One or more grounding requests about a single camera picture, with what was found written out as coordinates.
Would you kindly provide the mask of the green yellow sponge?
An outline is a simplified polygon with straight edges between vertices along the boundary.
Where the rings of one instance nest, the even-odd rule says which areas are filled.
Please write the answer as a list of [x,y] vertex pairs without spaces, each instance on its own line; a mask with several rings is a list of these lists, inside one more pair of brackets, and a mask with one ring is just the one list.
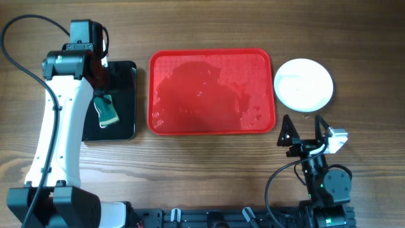
[[95,97],[93,103],[98,114],[100,128],[106,128],[120,121],[111,95],[106,94],[103,97]]

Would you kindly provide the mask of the white plate with green stain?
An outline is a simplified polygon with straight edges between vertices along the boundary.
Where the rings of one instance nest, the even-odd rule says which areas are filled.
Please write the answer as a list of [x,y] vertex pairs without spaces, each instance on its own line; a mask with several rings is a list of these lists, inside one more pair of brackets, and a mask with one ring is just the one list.
[[298,112],[314,112],[331,100],[333,80],[327,69],[316,61],[296,58],[285,62],[276,72],[274,90],[277,98]]

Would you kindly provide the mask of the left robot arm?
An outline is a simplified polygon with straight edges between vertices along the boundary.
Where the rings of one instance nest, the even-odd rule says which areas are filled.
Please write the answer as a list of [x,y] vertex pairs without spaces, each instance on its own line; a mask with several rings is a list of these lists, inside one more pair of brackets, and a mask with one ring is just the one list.
[[135,135],[137,67],[108,61],[107,29],[74,20],[70,40],[47,54],[39,83],[46,104],[39,143],[23,187],[11,188],[7,206],[23,227],[132,227],[131,204],[103,202],[81,187],[83,142]]

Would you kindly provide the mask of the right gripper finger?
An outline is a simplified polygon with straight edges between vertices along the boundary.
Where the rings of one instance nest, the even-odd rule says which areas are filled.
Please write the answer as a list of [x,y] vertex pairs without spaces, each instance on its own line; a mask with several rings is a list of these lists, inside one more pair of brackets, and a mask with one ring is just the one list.
[[330,126],[320,115],[317,115],[315,116],[315,139],[317,140],[318,143],[325,142],[325,136],[321,131],[321,127],[323,127],[325,130],[328,130]]
[[278,137],[277,146],[293,146],[300,141],[300,137],[288,114],[283,116],[282,128]]

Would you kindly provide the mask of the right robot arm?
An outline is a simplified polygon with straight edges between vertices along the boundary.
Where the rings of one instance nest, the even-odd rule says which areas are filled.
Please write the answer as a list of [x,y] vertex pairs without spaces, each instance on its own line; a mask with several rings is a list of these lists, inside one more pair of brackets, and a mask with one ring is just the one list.
[[334,155],[348,140],[345,129],[335,129],[321,116],[315,118],[315,138],[301,139],[292,120],[283,116],[278,146],[288,147],[286,156],[297,157],[302,167],[300,179],[308,191],[308,200],[298,206],[302,227],[347,227],[344,208],[351,200],[351,171],[339,164],[329,165],[326,156]]

